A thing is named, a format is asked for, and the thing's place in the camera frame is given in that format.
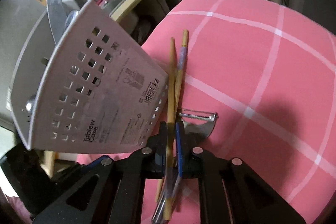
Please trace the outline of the wooden chopstick purple band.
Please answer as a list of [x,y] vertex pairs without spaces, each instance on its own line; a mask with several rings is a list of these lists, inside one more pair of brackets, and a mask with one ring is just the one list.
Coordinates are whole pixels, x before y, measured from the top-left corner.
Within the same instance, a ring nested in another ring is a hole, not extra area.
[[183,30],[182,44],[180,47],[178,60],[176,60],[176,54],[175,54],[175,121],[177,117],[179,98],[181,95],[182,80],[185,71],[188,43],[189,43],[189,31]]

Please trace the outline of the plain wooden chopstick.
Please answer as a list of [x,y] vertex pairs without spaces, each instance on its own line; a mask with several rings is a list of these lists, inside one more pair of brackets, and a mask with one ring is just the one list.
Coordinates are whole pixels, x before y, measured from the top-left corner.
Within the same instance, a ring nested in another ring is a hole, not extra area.
[[165,174],[165,205],[163,219],[169,221],[172,215],[173,193],[173,144],[175,126],[175,39],[170,39],[169,79],[167,96],[167,142],[166,142],[166,174]]

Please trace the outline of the steel kitchen knife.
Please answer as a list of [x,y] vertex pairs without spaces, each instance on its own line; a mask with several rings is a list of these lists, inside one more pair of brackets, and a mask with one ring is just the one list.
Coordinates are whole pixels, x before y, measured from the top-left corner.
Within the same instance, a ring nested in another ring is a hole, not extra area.
[[57,44],[66,30],[67,15],[64,10],[62,0],[46,0],[47,14],[49,18],[50,29],[55,44]]

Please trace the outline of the grey perforated utensil holder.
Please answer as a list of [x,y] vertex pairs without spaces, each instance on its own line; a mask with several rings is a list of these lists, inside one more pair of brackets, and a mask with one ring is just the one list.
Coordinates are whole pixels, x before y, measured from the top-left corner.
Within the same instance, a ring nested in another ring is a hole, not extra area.
[[167,98],[167,73],[94,0],[60,42],[17,64],[13,119],[26,149],[126,153],[144,147]]

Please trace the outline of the steel vegetable peeler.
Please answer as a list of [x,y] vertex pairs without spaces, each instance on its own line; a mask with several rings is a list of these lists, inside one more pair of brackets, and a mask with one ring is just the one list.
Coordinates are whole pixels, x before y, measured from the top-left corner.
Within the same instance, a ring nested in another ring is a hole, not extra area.
[[183,121],[185,133],[195,135],[201,140],[211,135],[219,118],[217,113],[190,109],[178,109],[177,114]]

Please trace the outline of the pink checked tablecloth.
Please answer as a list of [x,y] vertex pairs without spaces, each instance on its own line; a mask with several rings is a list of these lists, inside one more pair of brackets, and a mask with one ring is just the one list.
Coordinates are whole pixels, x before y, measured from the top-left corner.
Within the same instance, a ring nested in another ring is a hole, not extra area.
[[165,67],[184,30],[182,107],[219,115],[203,147],[321,223],[335,205],[335,35],[266,0],[183,0],[142,47]]

